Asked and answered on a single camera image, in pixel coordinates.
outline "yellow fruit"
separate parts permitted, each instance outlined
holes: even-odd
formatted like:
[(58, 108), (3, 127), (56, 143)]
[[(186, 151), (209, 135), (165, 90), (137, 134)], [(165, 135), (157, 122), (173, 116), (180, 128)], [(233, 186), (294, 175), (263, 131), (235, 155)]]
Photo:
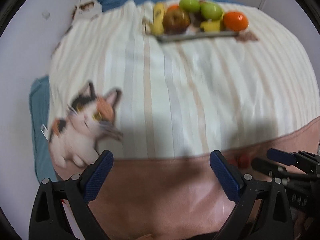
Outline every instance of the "yellow fruit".
[(165, 14), (165, 7), (163, 3), (156, 3), (153, 7), (153, 23), (144, 20), (144, 22), (149, 25), (150, 32), (153, 35), (162, 35), (164, 33), (164, 28), (162, 24), (162, 20)]
[(219, 32), (222, 31), (222, 21), (206, 21), (202, 22), (200, 28), (205, 32)]

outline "red apple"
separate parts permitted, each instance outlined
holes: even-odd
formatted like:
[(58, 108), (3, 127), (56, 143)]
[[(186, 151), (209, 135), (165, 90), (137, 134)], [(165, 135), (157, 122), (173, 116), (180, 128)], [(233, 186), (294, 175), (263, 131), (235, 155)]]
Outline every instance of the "red apple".
[[(199, 0), (199, 3), (200, 3), (200, 6), (201, 6), (202, 4), (208, 3), (208, 2), (206, 0)], [(200, 23), (201, 22), (204, 22), (204, 21), (207, 20), (206, 18), (204, 18), (202, 16), (201, 11), (196, 12), (194, 15), (195, 15), (195, 19), (196, 19), (197, 23), (199, 22), (199, 27), (200, 27)]]
[(189, 27), (190, 17), (186, 11), (172, 9), (164, 15), (162, 24), (166, 34), (181, 34)]

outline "calico cat image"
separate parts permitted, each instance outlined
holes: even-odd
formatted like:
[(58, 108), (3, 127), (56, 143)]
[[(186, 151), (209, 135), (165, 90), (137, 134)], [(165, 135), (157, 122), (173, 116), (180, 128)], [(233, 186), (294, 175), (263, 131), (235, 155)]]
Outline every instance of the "calico cat image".
[(92, 82), (81, 89), (68, 107), (67, 117), (55, 119), (51, 126), (49, 152), (57, 166), (66, 168), (70, 160), (83, 168), (99, 157), (94, 148), (98, 139), (122, 139), (122, 133), (114, 126), (115, 107), (121, 94), (113, 89), (105, 96), (97, 96)]

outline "white striped bedsheet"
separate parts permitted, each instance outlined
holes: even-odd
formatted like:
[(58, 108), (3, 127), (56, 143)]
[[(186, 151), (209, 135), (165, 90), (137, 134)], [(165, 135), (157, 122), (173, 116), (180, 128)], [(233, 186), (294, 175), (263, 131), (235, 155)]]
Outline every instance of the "white striped bedsheet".
[[(168, 0), (167, 5), (178, 0)], [(259, 41), (231, 37), (161, 44), (144, 33), (153, 3), (128, 1), (63, 37), (50, 67), (49, 124), (92, 80), (97, 93), (123, 90), (104, 140), (118, 159), (200, 156), (292, 133), (320, 115), (313, 68), (298, 39), (262, 11), (220, 3), (249, 19)]]

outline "green apple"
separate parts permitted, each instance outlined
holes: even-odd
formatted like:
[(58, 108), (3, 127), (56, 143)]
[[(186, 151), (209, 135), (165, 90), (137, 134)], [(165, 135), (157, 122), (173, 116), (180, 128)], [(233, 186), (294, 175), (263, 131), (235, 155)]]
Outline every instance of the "green apple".
[(180, 0), (179, 7), (187, 12), (196, 13), (200, 11), (200, 3), (198, 0)]
[(218, 4), (213, 2), (202, 3), (201, 14), (207, 20), (217, 21), (221, 19), (223, 10)]

